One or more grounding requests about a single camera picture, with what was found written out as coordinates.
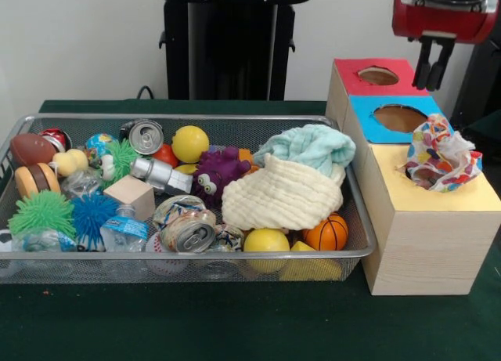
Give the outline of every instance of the red box top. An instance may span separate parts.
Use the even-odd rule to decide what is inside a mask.
[[[414,69],[407,60],[367,58],[334,60],[346,92],[352,96],[429,96],[413,87]]]

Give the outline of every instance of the purple plush toy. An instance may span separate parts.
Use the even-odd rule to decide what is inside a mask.
[[[193,175],[195,195],[207,208],[221,203],[222,191],[231,181],[240,179],[251,169],[249,161],[240,161],[238,148],[226,147],[222,152],[204,152]]]

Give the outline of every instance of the orange basketball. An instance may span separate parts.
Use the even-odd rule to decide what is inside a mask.
[[[336,212],[314,229],[303,230],[305,243],[318,251],[342,250],[348,240],[348,225]]]

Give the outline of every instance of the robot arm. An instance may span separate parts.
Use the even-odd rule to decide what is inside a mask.
[[[440,89],[454,45],[483,42],[496,22],[498,4],[498,0],[395,0],[395,35],[422,45],[413,86],[428,91]],[[431,65],[434,42],[442,51]]]

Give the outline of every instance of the metal basket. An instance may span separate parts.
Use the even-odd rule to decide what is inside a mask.
[[[99,132],[117,135],[120,126],[132,119],[147,117],[164,127],[167,138],[184,125],[201,127],[211,144],[238,146],[255,152],[260,143],[284,130],[306,124],[334,127],[326,117],[252,117],[147,114],[37,114],[19,120],[0,149],[0,229],[16,212],[20,199],[13,180],[16,168],[9,152],[9,140],[24,132],[38,133],[61,128],[83,146]],[[375,248],[376,239],[351,167],[342,192],[339,210],[349,227],[343,251],[301,253],[0,253],[0,283],[163,283],[207,281],[306,281],[345,280],[360,258]],[[157,204],[166,197],[158,197]],[[154,228],[150,225],[150,234]],[[174,271],[159,274],[168,264]]]

